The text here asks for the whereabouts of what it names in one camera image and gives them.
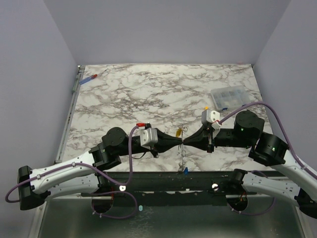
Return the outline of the yellow key tag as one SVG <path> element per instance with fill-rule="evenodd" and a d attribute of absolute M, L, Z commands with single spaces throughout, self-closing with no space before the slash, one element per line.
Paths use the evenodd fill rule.
<path fill-rule="evenodd" d="M 180 128 L 177 129 L 175 136 L 176 137 L 181 137 L 182 133 L 183 133 L 183 129 L 180 127 Z"/>

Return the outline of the large grey metal keyring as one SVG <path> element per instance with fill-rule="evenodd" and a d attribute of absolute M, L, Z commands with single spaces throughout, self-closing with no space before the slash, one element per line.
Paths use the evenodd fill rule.
<path fill-rule="evenodd" d="M 181 137 L 179 137 L 179 138 L 181 138 L 181 140 L 184 140 L 184 134 L 188 131 L 188 129 L 184 125 L 181 125 L 180 127 L 183 129 L 183 133 L 182 133 Z M 186 168 L 186 160 L 185 160 L 186 151 L 184 149 L 183 144 L 178 145 L 178 155 L 180 156 L 180 162 L 178 164 L 179 165 L 178 172 L 182 173 L 182 172 L 184 172 L 184 169 Z"/>

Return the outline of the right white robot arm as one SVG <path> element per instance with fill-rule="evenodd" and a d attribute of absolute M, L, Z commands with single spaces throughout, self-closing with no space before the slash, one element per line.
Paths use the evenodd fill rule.
<path fill-rule="evenodd" d="M 263 131 L 264 119 L 245 110 L 237 113 L 232 129 L 221 129 L 218 112 L 202 112 L 202 127 L 183 143 L 208 153 L 216 147 L 249 148 L 249 158 L 271 167 L 290 179 L 289 182 L 272 180 L 255 172 L 235 169 L 228 181 L 220 186 L 225 191 L 245 195 L 262 193 L 286 200 L 309 217 L 317 217 L 316 171 L 295 158 L 291 147 L 279 137 Z"/>

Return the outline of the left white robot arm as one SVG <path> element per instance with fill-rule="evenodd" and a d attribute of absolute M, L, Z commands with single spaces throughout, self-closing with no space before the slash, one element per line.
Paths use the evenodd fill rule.
<path fill-rule="evenodd" d="M 139 130 L 138 136 L 127 134 L 120 127 L 113 127 L 97 146 L 66 162 L 40 169 L 20 167 L 20 210 L 31 210 L 49 199 L 68 194 L 95 192 L 100 196 L 105 195 L 109 191 L 107 181 L 126 186 L 132 180 L 129 175 L 126 181 L 119 182 L 105 173 L 106 170 L 120 165 L 122 156 L 128 156 L 129 173 L 132 173 L 133 154 L 150 152 L 156 158 L 160 153 L 182 144 L 181 138 L 151 128 L 149 124 L 139 123 L 135 128 Z"/>

